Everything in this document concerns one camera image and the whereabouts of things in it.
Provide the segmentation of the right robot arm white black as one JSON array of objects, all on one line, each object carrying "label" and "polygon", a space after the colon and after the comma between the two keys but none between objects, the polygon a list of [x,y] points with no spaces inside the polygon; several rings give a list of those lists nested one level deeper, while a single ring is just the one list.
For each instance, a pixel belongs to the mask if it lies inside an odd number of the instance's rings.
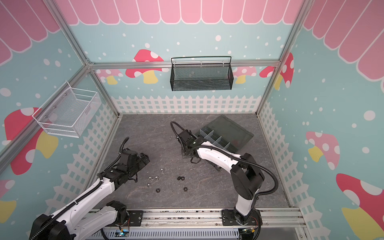
[{"label": "right robot arm white black", "polygon": [[170,122],[176,139],[181,144],[185,157],[206,160],[227,171],[232,178],[238,199],[234,207],[234,218],[240,225],[254,220],[261,223],[260,214],[255,209],[260,196],[273,194],[278,190],[278,178],[267,168],[256,163],[252,155],[238,155],[221,149],[203,137],[197,137],[177,122]]}]

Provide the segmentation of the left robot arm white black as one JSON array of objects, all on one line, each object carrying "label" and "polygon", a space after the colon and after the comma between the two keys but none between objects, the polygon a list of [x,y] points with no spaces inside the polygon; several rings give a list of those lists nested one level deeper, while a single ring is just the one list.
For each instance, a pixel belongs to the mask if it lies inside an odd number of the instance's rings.
[{"label": "left robot arm white black", "polygon": [[31,240],[85,240],[109,225],[121,228],[133,218],[126,205],[111,201],[90,217],[87,214],[99,202],[128,181],[138,181],[138,172],[149,162],[144,153],[125,148],[125,138],[115,161],[101,171],[98,179],[81,195],[51,215],[42,214],[32,225]]}]

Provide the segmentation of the silver washers cluster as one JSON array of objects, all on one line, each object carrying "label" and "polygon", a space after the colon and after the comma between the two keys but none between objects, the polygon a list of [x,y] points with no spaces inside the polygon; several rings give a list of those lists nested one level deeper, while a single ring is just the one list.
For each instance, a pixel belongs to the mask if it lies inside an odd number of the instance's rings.
[{"label": "silver washers cluster", "polygon": [[164,168],[157,169],[153,173],[148,173],[146,187],[148,189],[159,187],[161,184],[161,181],[164,178],[164,173],[165,173]]}]

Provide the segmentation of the dark green compartment organizer box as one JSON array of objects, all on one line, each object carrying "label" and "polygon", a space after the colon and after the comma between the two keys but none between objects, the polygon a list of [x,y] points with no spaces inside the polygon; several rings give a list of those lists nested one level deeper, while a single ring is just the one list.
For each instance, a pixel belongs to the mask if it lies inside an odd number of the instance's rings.
[{"label": "dark green compartment organizer box", "polygon": [[[200,141],[202,143],[210,142],[211,145],[217,148],[236,154],[254,137],[254,134],[228,117],[221,115],[200,128],[200,130],[195,133],[195,136],[202,138],[203,140]],[[236,165],[237,162],[226,156],[223,157],[225,159],[222,161],[214,160],[214,162],[212,162],[207,159],[204,160],[213,165],[217,171],[224,169],[230,173],[232,165]]]}]

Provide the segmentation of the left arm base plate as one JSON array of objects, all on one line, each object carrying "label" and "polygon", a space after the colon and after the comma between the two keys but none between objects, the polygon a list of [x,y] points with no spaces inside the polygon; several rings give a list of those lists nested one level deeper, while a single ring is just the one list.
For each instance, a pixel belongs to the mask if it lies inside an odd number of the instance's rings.
[{"label": "left arm base plate", "polygon": [[144,211],[127,210],[126,217],[123,224],[119,224],[120,227],[140,227],[143,221]]}]

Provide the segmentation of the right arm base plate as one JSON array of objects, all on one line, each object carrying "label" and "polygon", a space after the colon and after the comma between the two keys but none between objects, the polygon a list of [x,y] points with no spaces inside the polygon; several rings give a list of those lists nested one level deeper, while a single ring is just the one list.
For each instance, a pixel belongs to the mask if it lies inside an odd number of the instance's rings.
[{"label": "right arm base plate", "polygon": [[241,215],[235,209],[222,210],[222,224],[223,226],[262,226],[263,221],[261,212],[256,209],[251,209],[250,213],[246,216]]}]

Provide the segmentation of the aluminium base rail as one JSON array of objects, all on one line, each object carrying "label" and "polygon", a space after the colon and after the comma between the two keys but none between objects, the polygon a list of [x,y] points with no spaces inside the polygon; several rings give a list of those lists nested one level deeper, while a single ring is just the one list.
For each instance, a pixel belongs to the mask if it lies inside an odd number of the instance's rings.
[{"label": "aluminium base rail", "polygon": [[[225,228],[222,208],[143,209],[142,229]],[[304,228],[298,208],[260,208],[265,228]]]}]

